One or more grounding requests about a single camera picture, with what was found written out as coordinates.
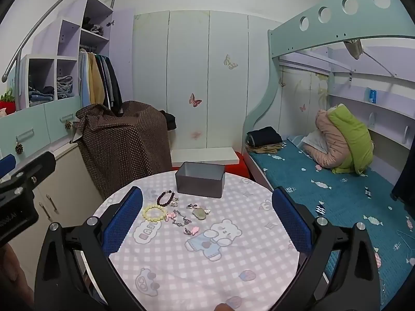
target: metal handrail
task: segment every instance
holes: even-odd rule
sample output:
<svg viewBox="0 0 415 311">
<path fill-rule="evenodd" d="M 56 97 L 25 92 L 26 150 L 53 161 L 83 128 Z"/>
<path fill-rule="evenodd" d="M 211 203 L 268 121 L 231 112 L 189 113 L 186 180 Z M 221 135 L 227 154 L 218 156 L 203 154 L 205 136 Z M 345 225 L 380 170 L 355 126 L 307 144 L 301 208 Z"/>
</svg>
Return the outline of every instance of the metal handrail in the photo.
<svg viewBox="0 0 415 311">
<path fill-rule="evenodd" d="M 15 77 L 15 86 L 19 85 L 19 71 L 20 71 L 20 58 L 22 55 L 23 47 L 26 45 L 28 40 L 32 37 L 33 33 L 36 31 L 36 29 L 40 26 L 40 24 L 47 18 L 47 16 L 62 2 L 63 0 L 58 0 L 52 7 L 48 9 L 48 11 L 43 14 L 43 16 L 36 22 L 36 24 L 33 26 L 33 28 L 30 30 L 30 32 L 26 35 L 22 43 L 18 46 L 15 54 L 13 55 L 9 65 L 7 66 L 7 69 L 5 73 L 3 74 L 1 80 L 3 83 L 7 81 L 7 78 L 9 77 L 9 73 L 13 67 L 13 64 L 16 62 L 16 77 Z M 111 1 L 111 8 L 114 6 L 115 0 Z"/>
</svg>

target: red stool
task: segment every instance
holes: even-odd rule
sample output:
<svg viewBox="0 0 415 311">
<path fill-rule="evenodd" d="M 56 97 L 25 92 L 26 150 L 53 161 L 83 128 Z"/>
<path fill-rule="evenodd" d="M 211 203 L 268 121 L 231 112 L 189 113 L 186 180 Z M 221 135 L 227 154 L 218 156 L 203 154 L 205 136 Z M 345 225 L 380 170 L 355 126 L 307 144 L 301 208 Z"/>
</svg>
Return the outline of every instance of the red stool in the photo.
<svg viewBox="0 0 415 311">
<path fill-rule="evenodd" d="M 244 178 L 250 178 L 250 172 L 245 164 L 244 157 L 239 152 L 235 152 L 239 158 L 239 164 L 225 165 L 225 172 L 242 176 Z M 173 167 L 173 171 L 177 171 L 179 167 Z"/>
</svg>

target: potted plant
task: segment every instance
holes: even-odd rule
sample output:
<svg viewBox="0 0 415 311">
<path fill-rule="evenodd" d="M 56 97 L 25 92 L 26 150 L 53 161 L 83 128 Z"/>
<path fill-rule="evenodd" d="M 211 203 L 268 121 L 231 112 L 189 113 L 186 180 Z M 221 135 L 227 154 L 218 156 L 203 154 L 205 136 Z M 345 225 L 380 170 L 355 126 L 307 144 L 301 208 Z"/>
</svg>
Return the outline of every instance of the potted plant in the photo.
<svg viewBox="0 0 415 311">
<path fill-rule="evenodd" d="M 15 98 L 12 96 L 12 89 L 8 89 L 6 93 L 0 97 L 0 109 L 6 109 L 7 114 L 16 112 Z"/>
</svg>

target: checkered tablecloth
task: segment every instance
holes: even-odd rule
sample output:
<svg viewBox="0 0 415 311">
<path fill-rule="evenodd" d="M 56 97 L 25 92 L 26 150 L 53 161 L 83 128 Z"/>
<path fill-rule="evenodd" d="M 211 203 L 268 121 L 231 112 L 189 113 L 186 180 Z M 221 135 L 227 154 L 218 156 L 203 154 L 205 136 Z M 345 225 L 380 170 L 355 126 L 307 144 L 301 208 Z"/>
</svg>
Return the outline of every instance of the checkered tablecloth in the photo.
<svg viewBox="0 0 415 311">
<path fill-rule="evenodd" d="M 272 193 L 226 173 L 221 199 L 177 194 L 174 175 L 133 181 L 96 211 L 101 216 L 131 186 L 142 190 L 143 208 L 171 189 L 179 201 L 168 212 L 177 209 L 192 221 L 189 230 L 200 228 L 188 236 L 171 220 L 149 223 L 140 213 L 119 251 L 109 257 L 119 275 L 148 311 L 213 311 L 220 303 L 238 311 L 268 310 L 295 276 L 299 257 L 272 209 Z M 186 209 L 189 203 L 211 212 L 200 221 Z"/>
</svg>

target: dark red beaded bracelet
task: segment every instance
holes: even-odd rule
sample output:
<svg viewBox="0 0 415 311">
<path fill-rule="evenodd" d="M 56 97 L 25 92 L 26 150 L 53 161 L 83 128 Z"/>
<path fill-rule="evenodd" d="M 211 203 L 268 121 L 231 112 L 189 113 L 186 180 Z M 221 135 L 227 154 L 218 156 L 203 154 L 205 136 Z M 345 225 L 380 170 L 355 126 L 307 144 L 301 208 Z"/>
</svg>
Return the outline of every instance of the dark red beaded bracelet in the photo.
<svg viewBox="0 0 415 311">
<path fill-rule="evenodd" d="M 171 193 L 171 197 L 170 197 L 170 199 L 169 199 L 166 203 L 160 203 L 160 199 L 161 199 L 163 196 L 165 196 L 167 193 Z M 159 206 L 161 206 L 161 207 L 168 206 L 168 205 L 171 203 L 171 201 L 173 200 L 173 197 L 174 197 L 174 192 L 172 192 L 172 191 L 166 191 L 166 192 L 163 192 L 163 193 L 161 193 L 161 194 L 160 194 L 160 196 L 158 197 L 158 199 L 157 199 L 157 204 L 158 204 Z"/>
</svg>

